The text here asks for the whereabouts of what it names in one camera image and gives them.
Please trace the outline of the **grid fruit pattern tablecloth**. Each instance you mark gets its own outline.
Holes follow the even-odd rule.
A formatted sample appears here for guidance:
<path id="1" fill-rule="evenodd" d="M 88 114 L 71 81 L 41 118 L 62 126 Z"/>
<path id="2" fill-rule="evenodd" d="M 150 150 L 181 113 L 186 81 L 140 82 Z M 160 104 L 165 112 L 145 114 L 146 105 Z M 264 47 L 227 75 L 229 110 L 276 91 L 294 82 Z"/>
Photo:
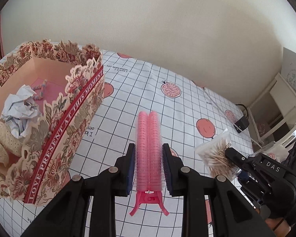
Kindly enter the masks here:
<path id="1" fill-rule="evenodd" d="M 104 98 L 84 132 L 65 181 L 76 174 L 83 178 L 96 176 L 125 155 L 128 145 L 137 141 L 141 111 L 158 113 L 161 142 L 168 144 L 185 166 L 203 176 L 208 171 L 195 148 L 225 129 L 239 152 L 253 152 L 249 132 L 238 133 L 228 120 L 230 112 L 236 118 L 243 115 L 229 100 L 162 67 L 110 51 L 101 52 Z M 9 236 L 20 236 L 47 204 L 36 206 L 0 198 L 0 223 Z"/>

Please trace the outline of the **black power adapter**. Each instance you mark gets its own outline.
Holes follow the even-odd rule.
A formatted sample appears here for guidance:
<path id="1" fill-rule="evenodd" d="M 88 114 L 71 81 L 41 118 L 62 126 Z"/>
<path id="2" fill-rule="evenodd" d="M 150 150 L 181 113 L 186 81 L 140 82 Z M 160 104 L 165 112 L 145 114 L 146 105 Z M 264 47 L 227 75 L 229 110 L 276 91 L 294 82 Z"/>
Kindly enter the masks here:
<path id="1" fill-rule="evenodd" d="M 234 123 L 234 127 L 238 133 L 242 133 L 249 126 L 249 120 L 246 116 L 241 117 L 238 121 Z"/>

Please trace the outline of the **white shelf unit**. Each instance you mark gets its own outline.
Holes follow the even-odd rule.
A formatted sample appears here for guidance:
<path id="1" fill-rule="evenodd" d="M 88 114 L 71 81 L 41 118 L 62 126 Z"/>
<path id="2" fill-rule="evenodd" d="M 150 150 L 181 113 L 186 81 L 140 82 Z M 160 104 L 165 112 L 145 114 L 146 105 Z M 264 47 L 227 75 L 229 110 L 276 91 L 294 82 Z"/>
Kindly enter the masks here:
<path id="1" fill-rule="evenodd" d="M 272 100 L 276 104 L 275 111 L 279 111 L 280 116 L 282 116 L 283 119 L 281 119 L 264 135 L 260 135 L 257 128 L 257 123 L 252 113 L 252 109 L 267 94 L 271 96 Z M 253 139 L 253 142 L 261 148 L 264 144 L 264 140 L 277 131 L 283 124 L 291 121 L 292 118 L 296 119 L 296 91 L 294 91 L 286 79 L 280 73 L 278 73 L 266 87 L 266 89 L 263 90 L 262 93 L 251 103 L 251 105 L 247 107 L 247 113 L 249 115 L 249 122 L 255 130 L 257 139 Z"/>

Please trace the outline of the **white paper ball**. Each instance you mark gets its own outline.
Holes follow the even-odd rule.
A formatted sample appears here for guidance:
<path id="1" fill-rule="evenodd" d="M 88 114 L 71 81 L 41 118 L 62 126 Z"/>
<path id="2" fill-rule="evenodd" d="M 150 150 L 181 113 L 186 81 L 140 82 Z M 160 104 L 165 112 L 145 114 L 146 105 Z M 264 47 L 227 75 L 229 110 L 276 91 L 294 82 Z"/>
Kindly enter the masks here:
<path id="1" fill-rule="evenodd" d="M 28 85 L 19 88 L 16 94 L 9 94 L 4 102 L 0 119 L 10 128 L 17 138 L 25 138 L 31 123 L 36 123 L 41 116 L 39 105 L 35 102 L 36 92 Z"/>

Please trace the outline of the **bag of cotton swabs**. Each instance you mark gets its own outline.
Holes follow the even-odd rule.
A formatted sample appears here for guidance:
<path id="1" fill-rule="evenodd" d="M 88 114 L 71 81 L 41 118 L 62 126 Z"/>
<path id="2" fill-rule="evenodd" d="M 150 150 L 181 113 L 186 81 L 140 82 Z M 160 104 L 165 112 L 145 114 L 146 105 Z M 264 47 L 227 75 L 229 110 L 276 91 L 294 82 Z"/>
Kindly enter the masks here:
<path id="1" fill-rule="evenodd" d="M 229 181 L 236 177 L 238 167 L 227 159 L 225 151 L 232 148 L 231 135 L 227 129 L 210 142 L 195 148 L 195 154 L 203 161 L 210 177 L 225 176 Z"/>

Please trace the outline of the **pink hair roller clip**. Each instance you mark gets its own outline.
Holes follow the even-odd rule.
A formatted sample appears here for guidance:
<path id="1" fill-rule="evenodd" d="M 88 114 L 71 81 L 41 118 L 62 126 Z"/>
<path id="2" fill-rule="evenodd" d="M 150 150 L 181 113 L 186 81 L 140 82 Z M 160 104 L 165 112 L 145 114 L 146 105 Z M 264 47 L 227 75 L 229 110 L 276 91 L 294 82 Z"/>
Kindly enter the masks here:
<path id="1" fill-rule="evenodd" d="M 136 200 L 130 215 L 141 204 L 157 204 L 165 216 L 169 215 L 163 203 L 163 158 L 158 113 L 141 111 L 137 118 L 135 144 Z"/>

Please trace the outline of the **floral paper storage box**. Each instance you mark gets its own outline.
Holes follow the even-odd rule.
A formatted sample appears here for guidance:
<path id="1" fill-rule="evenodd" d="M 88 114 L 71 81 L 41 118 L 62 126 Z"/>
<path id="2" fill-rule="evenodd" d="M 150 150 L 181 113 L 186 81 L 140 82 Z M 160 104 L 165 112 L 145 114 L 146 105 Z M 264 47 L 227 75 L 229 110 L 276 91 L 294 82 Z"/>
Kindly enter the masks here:
<path id="1" fill-rule="evenodd" d="M 0 115 L 8 95 L 23 85 L 36 92 L 41 112 L 18 139 L 21 157 L 8 153 L 8 166 L 0 163 L 0 198 L 36 206 L 54 198 L 103 101 L 104 82 L 103 53 L 94 44 L 26 42 L 0 62 Z"/>

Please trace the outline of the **beige lace cloth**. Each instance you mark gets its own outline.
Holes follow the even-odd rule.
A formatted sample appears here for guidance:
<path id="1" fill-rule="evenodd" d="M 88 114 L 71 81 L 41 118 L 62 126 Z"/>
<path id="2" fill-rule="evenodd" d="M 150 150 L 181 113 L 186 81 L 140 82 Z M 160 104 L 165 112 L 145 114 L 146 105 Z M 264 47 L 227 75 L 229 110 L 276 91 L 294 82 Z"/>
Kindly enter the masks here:
<path id="1" fill-rule="evenodd" d="M 9 164 L 9 154 L 21 157 L 21 142 L 15 138 L 7 126 L 0 122 L 0 163 L 5 167 Z"/>

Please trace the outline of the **white paper card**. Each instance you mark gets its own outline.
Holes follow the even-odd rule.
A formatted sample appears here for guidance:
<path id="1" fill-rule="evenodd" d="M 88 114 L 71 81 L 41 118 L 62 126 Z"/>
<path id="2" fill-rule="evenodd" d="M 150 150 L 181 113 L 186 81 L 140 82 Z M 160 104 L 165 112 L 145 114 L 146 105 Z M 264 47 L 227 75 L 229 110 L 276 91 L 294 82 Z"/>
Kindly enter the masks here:
<path id="1" fill-rule="evenodd" d="M 281 75 L 296 92 L 296 53 L 283 48 Z"/>

